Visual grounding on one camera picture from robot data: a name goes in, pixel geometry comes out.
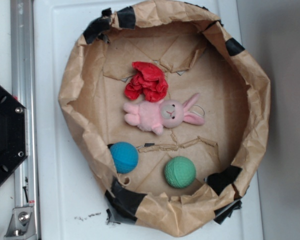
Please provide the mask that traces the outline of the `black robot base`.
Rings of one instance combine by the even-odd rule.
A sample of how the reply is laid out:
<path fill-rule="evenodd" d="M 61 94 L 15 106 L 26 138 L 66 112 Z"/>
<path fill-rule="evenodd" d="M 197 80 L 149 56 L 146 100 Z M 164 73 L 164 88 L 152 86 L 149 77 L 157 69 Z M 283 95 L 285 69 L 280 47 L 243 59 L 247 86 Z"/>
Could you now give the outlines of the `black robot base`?
<path fill-rule="evenodd" d="M 0 187 L 27 157 L 26 108 L 0 86 Z"/>

